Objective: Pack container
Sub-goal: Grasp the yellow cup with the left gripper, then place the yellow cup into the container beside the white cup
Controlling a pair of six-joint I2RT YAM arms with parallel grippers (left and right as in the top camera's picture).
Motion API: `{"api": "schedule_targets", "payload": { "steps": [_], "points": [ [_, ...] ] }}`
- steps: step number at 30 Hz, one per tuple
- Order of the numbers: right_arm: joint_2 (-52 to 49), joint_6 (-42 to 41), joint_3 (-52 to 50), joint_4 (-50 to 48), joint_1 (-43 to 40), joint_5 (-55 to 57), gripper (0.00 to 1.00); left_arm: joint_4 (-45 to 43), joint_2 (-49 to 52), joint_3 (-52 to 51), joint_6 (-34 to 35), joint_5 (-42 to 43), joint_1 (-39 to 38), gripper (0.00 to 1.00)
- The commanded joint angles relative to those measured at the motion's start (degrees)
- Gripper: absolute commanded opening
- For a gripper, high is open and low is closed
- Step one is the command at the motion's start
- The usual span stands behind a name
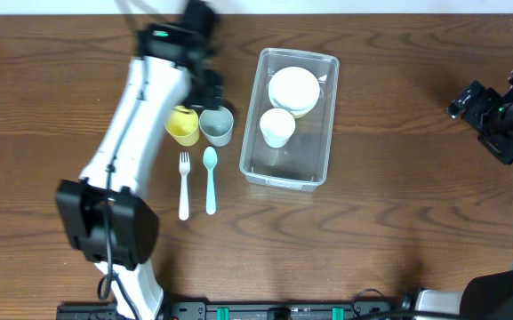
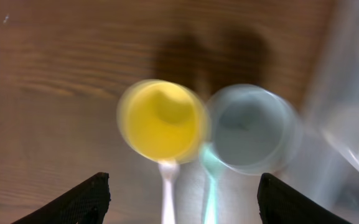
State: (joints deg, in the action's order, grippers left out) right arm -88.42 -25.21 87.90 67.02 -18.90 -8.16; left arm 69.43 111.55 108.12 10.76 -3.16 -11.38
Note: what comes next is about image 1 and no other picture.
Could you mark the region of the grey plastic cup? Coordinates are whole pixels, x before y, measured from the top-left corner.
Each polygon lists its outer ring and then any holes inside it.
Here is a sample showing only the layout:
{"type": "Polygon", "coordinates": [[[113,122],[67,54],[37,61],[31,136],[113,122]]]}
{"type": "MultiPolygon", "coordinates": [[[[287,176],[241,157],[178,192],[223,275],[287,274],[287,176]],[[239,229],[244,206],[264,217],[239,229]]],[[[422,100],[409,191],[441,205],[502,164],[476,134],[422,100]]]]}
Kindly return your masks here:
{"type": "Polygon", "coordinates": [[[199,128],[212,145],[224,147],[232,139],[233,114],[224,107],[215,110],[207,109],[199,118],[199,128]]]}

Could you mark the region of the yellow plastic cup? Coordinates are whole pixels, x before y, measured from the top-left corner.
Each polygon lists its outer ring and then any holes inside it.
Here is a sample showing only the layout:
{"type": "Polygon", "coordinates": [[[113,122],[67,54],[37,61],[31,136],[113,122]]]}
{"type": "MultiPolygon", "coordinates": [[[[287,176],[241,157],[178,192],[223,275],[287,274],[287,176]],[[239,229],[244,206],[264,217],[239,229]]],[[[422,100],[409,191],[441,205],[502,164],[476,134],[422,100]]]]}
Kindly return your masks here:
{"type": "Polygon", "coordinates": [[[183,147],[191,147],[199,140],[199,116],[184,106],[174,107],[165,123],[167,132],[183,147]]]}

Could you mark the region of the mint green plastic spoon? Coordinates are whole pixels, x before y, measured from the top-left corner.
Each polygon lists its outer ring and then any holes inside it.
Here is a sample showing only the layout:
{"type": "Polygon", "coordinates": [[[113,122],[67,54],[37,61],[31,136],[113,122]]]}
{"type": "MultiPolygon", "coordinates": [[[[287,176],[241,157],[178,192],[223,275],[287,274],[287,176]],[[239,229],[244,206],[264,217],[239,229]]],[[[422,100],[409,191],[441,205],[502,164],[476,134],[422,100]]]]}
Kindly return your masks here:
{"type": "Polygon", "coordinates": [[[218,155],[214,147],[207,147],[203,155],[203,164],[207,170],[206,202],[205,210],[209,215],[217,211],[216,192],[214,183],[214,169],[218,163],[218,155]]]}

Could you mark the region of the white plastic fork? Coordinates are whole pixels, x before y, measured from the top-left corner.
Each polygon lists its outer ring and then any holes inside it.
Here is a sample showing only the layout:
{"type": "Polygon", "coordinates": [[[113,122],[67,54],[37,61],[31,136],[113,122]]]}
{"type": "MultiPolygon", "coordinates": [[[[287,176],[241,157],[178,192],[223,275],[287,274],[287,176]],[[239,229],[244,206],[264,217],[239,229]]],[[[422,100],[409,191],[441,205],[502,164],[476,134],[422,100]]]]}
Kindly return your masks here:
{"type": "Polygon", "coordinates": [[[179,218],[185,221],[189,218],[188,174],[190,173],[190,159],[188,152],[180,153],[179,172],[181,176],[179,218]]]}

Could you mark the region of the white plastic cup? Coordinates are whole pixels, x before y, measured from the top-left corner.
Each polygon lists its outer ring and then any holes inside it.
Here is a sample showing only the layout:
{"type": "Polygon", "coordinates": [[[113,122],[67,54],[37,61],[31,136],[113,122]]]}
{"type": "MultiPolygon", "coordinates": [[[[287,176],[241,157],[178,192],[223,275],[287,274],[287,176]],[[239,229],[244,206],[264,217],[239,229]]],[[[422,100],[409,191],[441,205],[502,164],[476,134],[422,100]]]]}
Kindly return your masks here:
{"type": "Polygon", "coordinates": [[[259,122],[265,142],[271,148],[281,148],[293,136],[296,129],[292,114],[281,108],[267,110],[259,122]]]}

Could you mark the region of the white plastic bowl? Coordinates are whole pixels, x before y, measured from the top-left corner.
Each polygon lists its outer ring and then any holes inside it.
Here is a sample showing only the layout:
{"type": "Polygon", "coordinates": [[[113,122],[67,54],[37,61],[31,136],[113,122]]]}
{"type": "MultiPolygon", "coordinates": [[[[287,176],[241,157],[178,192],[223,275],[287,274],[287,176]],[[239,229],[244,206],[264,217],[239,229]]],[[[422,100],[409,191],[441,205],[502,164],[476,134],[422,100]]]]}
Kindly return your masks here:
{"type": "Polygon", "coordinates": [[[269,81],[270,102],[274,107],[291,112],[313,108],[319,100],[319,95],[318,80],[305,68],[282,68],[269,81]]]}

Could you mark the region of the yellow plastic bowl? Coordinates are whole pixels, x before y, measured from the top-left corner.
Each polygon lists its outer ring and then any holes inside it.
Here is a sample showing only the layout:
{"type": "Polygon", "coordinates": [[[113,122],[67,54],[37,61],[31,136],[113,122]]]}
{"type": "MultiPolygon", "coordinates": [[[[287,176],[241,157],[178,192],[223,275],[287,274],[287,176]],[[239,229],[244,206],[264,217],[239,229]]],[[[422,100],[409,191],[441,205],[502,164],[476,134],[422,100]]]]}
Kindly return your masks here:
{"type": "Polygon", "coordinates": [[[291,111],[291,114],[292,116],[295,118],[295,119],[298,119],[298,118],[301,118],[301,117],[304,117],[308,112],[310,112],[315,106],[310,106],[308,108],[305,108],[305,109],[301,109],[301,110],[294,110],[294,111],[291,111]]]}

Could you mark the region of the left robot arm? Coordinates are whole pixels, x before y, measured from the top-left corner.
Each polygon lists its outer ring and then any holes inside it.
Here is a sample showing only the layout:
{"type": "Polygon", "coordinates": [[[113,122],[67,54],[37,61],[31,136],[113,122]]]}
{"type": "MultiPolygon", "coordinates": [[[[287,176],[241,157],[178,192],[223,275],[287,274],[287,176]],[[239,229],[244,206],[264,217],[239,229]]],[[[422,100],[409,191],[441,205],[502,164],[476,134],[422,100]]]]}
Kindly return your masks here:
{"type": "Polygon", "coordinates": [[[178,106],[196,107],[210,86],[212,28],[151,24],[137,34],[125,88],[109,128],[78,180],[62,180],[55,201],[68,242],[102,273],[100,300],[116,298],[116,315],[155,319],[164,291],[151,254],[157,215],[143,197],[164,124],[178,106]]]}

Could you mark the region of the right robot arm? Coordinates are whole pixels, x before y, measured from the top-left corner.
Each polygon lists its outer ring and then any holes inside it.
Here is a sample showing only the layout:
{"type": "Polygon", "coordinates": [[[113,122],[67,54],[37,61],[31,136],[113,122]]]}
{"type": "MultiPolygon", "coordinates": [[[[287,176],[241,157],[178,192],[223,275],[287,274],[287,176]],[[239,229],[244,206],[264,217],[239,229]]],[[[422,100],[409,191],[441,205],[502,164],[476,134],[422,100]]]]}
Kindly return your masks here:
{"type": "MultiPolygon", "coordinates": [[[[446,109],[476,132],[481,145],[501,164],[513,164],[513,76],[500,95],[478,81],[446,109]]],[[[508,271],[471,280],[461,292],[422,289],[405,303],[413,319],[513,319],[513,261],[508,271]]]]}

